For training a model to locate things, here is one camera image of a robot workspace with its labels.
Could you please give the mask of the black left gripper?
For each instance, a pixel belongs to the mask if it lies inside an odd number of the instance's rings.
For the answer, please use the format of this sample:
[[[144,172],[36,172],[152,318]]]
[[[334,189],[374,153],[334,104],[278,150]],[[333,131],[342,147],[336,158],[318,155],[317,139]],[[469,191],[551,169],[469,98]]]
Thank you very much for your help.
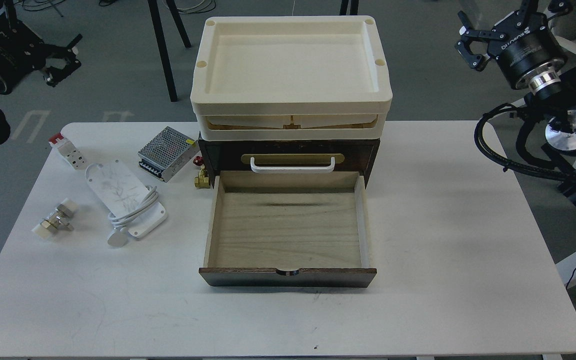
[[[82,66],[76,48],[83,39],[82,34],[77,34],[67,45],[59,46],[44,43],[21,21],[13,28],[9,25],[6,18],[0,18],[0,95],[11,94],[27,75],[43,68],[46,59],[66,61],[64,68],[44,68],[45,83],[53,88]]]

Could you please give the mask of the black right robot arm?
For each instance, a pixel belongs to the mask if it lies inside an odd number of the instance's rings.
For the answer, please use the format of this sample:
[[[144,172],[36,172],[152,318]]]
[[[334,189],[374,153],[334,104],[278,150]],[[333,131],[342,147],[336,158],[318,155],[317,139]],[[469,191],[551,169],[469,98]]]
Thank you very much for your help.
[[[576,169],[565,157],[576,157],[576,67],[562,71],[565,50],[572,46],[551,31],[551,21],[573,11],[569,0],[552,0],[545,12],[536,0],[524,0],[490,30],[476,29],[463,11],[461,38],[455,49],[478,72],[496,61],[510,88],[527,89],[524,105],[504,103],[485,112],[474,130],[474,143],[504,171],[559,182],[558,190],[576,206]],[[510,113],[523,124],[515,149],[523,162],[492,150],[483,128],[494,117]]]

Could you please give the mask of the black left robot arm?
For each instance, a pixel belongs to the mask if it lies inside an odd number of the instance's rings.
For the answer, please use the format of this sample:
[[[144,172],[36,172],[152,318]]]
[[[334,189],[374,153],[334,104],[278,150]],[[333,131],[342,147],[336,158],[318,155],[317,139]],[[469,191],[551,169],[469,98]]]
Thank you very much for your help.
[[[34,71],[44,74],[48,86],[57,86],[82,66],[76,54],[82,38],[78,34],[64,47],[49,44],[20,20],[11,24],[6,16],[0,16],[0,95],[11,94]],[[0,109],[0,145],[9,139],[10,132]]]

